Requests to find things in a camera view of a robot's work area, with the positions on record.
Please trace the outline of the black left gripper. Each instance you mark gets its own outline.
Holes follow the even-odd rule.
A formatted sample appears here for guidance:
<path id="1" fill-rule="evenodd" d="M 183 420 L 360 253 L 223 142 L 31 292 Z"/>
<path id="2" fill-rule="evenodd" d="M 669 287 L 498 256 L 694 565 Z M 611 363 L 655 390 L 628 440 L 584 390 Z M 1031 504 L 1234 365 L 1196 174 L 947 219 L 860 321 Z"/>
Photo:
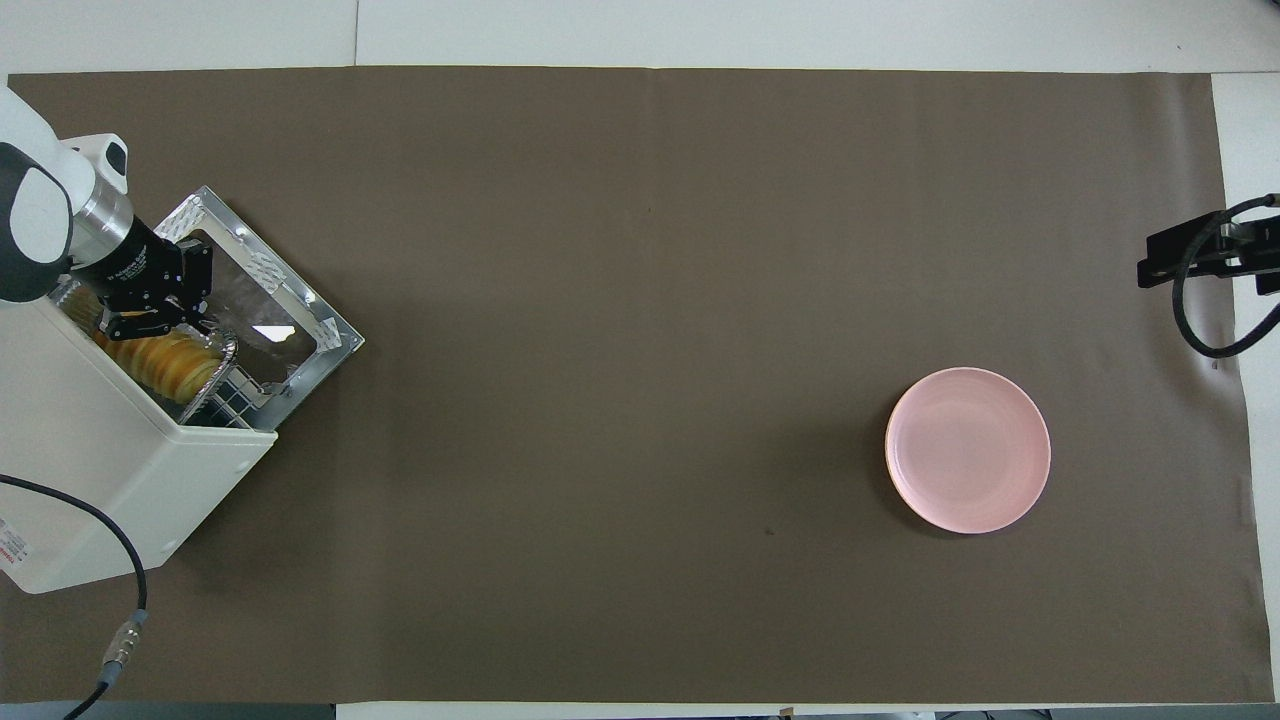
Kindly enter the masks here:
<path id="1" fill-rule="evenodd" d="M 76 268 L 76 279 L 105 306 L 99 332 L 109 341 L 165 336 L 178 325 L 202 336 L 216 328 L 216 318 L 206 314 L 212 290 L 209 240 L 172 242 L 136 218 L 105 258 Z"/>

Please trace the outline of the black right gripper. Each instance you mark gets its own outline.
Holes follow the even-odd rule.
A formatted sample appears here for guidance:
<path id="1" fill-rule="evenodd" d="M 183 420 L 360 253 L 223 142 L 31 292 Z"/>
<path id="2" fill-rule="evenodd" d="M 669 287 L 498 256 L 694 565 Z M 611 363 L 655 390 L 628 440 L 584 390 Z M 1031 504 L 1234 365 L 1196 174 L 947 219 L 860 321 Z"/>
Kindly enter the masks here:
<path id="1" fill-rule="evenodd" d="M 1210 225 L 1215 214 L 1206 213 L 1146 238 L 1146 256 L 1137 263 L 1137 286 L 1149 290 L 1171 282 L 1180 266 L 1183 255 L 1192 241 Z M 1188 270 L 1188 277 L 1216 275 L 1228 273 L 1260 273 L 1254 277 L 1254 291 L 1258 296 L 1272 296 L 1280 292 L 1280 270 L 1263 272 L 1262 242 L 1234 242 L 1221 232 L 1222 225 L 1212 228 L 1208 238 L 1196 252 Z"/>

